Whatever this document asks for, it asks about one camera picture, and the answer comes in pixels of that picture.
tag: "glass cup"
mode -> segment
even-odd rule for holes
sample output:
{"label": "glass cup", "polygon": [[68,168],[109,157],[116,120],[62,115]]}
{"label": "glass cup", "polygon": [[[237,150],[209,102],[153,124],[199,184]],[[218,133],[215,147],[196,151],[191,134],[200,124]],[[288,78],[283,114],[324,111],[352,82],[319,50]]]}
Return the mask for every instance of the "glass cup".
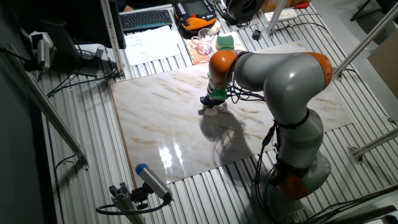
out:
{"label": "glass cup", "polygon": [[200,54],[207,54],[211,51],[211,41],[214,36],[215,33],[210,29],[201,29],[197,36],[191,38],[192,47],[196,48]]}

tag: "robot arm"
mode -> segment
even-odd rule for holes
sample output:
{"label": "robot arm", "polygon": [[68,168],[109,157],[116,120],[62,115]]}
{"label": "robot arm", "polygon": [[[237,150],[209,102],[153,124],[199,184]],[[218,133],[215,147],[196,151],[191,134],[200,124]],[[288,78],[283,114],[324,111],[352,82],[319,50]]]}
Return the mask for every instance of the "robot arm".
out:
{"label": "robot arm", "polygon": [[272,184],[288,198],[300,199],[319,188],[330,173],[326,158],[317,153],[323,141],[319,115],[308,102],[330,83],[332,67],[325,55],[215,53],[209,62],[207,107],[226,99],[232,71],[236,83],[249,91],[264,91],[274,116],[278,141],[276,177]]}

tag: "keyboard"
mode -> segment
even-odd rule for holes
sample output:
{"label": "keyboard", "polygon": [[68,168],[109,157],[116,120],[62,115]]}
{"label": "keyboard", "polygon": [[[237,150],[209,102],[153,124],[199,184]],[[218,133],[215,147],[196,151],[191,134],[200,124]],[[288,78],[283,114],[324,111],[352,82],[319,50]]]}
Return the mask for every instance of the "keyboard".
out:
{"label": "keyboard", "polygon": [[173,23],[168,10],[136,12],[120,16],[123,31],[150,29]]}

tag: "handheld device screen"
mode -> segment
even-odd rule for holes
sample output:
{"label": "handheld device screen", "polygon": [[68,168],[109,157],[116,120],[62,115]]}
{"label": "handheld device screen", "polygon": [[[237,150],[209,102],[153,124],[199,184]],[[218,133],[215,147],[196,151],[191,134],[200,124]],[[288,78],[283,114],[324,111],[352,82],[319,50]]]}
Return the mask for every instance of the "handheld device screen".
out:
{"label": "handheld device screen", "polygon": [[190,9],[193,9],[192,11],[194,11],[196,14],[205,15],[209,13],[202,1],[186,2],[185,5],[189,11]]}

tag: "metal table surface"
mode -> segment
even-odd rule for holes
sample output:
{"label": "metal table surface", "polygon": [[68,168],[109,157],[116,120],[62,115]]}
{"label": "metal table surface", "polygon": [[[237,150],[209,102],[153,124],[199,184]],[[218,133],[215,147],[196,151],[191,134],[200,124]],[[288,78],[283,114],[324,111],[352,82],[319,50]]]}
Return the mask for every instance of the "metal table surface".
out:
{"label": "metal table surface", "polygon": [[[310,6],[297,12],[300,14],[315,10]],[[294,21],[279,22],[276,29],[303,22],[325,26],[321,17],[313,13],[299,16]],[[237,29],[223,21],[221,24],[222,33]],[[263,33],[259,41],[253,41],[250,36],[256,24],[266,26],[264,16],[260,12],[253,19],[251,26],[238,31],[249,51],[301,40],[311,51],[327,55],[334,67],[337,67],[346,55],[333,37],[317,26],[287,28],[275,33],[273,40],[268,39]],[[126,56],[122,54],[126,79],[192,66],[182,40],[178,46],[181,51],[178,56],[137,66],[128,66]],[[113,57],[110,51],[107,51],[107,54]],[[104,74],[99,72],[98,76],[103,77]],[[44,92],[48,93],[66,77],[44,76],[40,84]],[[93,78],[70,76],[71,83],[91,79]],[[120,78],[115,78],[109,83],[120,81]],[[110,185],[118,186],[120,182],[126,182],[130,189],[133,188],[129,163],[108,88],[109,83],[99,81],[76,85],[64,89],[50,99],[84,147],[90,165],[88,170],[84,170],[73,158],[61,164],[57,170],[65,223],[129,223],[123,216],[106,216],[95,212],[96,207],[111,203],[108,191]],[[394,128],[383,116],[382,108],[367,84],[362,81],[360,75],[343,72],[342,80],[332,80],[331,85],[354,123],[325,134],[320,152],[330,160],[332,173],[320,189],[302,199],[306,209],[297,214],[301,220],[336,202],[359,198],[398,182],[397,139],[366,153],[361,165],[352,159],[347,150],[349,145],[363,146]],[[43,125],[47,130],[45,119]],[[55,164],[72,156],[73,152],[51,125],[48,128],[50,135],[46,132],[45,138],[49,164],[53,167],[50,145],[53,147]],[[147,223],[266,223],[256,200],[250,197],[256,161],[257,156],[250,157],[169,184],[175,201],[171,206],[145,214]],[[266,168],[270,169],[275,162],[275,152],[269,151],[264,154],[263,161]],[[62,223],[52,170],[51,176],[58,222]],[[160,205],[155,195],[150,196],[147,203],[150,207]]]}

